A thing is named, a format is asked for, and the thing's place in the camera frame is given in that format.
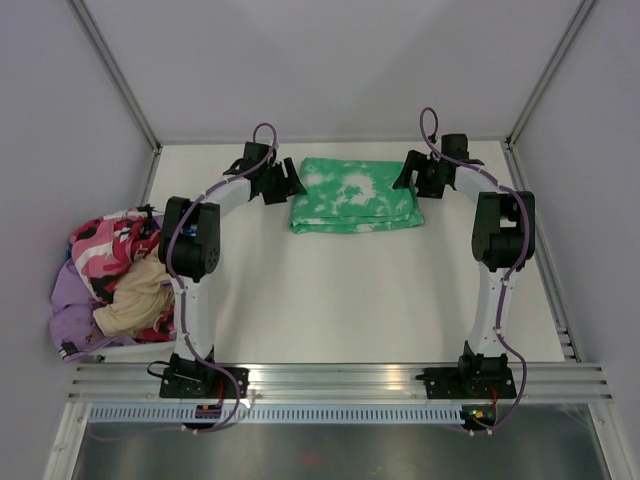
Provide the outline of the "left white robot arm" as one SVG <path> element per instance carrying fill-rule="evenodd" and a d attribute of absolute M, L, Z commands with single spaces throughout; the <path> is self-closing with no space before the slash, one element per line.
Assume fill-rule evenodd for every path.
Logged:
<path fill-rule="evenodd" d="M 221 223 L 234 209 L 260 197 L 266 205 L 304 195 L 294 162 L 277 159 L 275 144 L 247 142 L 243 155 L 219 181 L 195 199 L 172 196 L 165 206 L 159 259 L 170 275 L 175 297 L 176 344 L 169 370 L 197 397 L 217 386 L 214 364 L 212 274 L 221 259 Z"/>

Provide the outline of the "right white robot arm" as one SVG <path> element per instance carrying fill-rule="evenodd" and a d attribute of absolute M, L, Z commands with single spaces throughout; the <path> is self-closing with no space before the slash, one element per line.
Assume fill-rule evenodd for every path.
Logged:
<path fill-rule="evenodd" d="M 484 163 L 472 159 L 464 134 L 447 134 L 441 147 L 427 139 L 430 154 L 411 150 L 395 190 L 414 185 L 419 197 L 440 199 L 447 186 L 475 205 L 471 251 L 479 267 L 479 292 L 471 333 L 456 370 L 457 387 L 480 395 L 508 372 L 505 330 L 521 270 L 535 253 L 535 196 L 500 183 Z"/>

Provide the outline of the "green tie-dye trousers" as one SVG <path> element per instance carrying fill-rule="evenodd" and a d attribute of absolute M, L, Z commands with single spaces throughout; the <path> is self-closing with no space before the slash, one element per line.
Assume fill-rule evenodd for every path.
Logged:
<path fill-rule="evenodd" d="M 306 190 L 291 205 L 295 234 L 360 234 L 419 227 L 415 188 L 395 189 L 403 164 L 383 160 L 307 157 L 299 169 Z"/>

